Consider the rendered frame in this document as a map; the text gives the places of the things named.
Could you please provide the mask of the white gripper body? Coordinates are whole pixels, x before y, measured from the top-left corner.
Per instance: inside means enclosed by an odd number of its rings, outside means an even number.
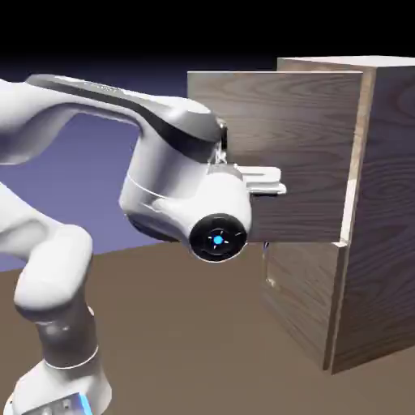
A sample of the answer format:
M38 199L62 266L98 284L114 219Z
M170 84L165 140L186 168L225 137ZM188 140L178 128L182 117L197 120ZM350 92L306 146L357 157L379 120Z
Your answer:
M274 166L233 165L243 177L252 195L285 195L286 186L281 182L281 170Z

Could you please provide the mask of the large wooden cabinet door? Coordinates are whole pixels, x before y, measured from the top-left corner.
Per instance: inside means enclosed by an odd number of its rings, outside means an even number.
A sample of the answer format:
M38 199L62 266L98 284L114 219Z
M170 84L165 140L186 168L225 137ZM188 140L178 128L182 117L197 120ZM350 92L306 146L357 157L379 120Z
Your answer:
M285 195L252 199L252 241L339 240L361 80L357 71L188 72L188 97L228 126L228 160L281 171Z

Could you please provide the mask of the small wooden cabinet door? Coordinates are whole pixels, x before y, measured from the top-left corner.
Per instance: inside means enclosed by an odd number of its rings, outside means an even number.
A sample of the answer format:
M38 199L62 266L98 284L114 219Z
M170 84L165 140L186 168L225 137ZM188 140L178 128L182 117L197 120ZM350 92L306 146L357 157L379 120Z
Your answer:
M277 321L321 370L328 370L348 245L270 243L269 276L263 297Z

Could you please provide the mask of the wooden cabinet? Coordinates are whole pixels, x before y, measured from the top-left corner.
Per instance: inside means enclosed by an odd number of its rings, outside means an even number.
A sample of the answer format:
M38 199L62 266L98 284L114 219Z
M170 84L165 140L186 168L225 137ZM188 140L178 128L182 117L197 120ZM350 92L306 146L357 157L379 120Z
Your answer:
M281 71L360 70L357 189L327 368L415 345L415 58L281 58Z

